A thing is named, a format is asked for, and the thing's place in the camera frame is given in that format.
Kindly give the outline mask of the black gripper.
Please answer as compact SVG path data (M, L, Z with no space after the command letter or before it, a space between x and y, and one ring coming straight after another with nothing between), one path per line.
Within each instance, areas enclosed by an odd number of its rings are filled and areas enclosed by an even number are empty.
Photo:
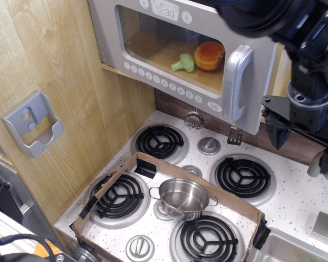
M328 102L306 104L308 100L293 102L289 98L264 96L262 115L271 144L280 149L291 132L298 133L327 147L320 158L320 173L328 175Z

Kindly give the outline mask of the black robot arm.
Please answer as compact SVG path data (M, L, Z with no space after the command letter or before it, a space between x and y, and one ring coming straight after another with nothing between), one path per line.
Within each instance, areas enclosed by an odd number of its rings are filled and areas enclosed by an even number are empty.
M308 174L328 178L328 1L215 1L213 6L234 32L284 45L291 80L285 97L262 98L267 131L276 148L293 131L324 146Z

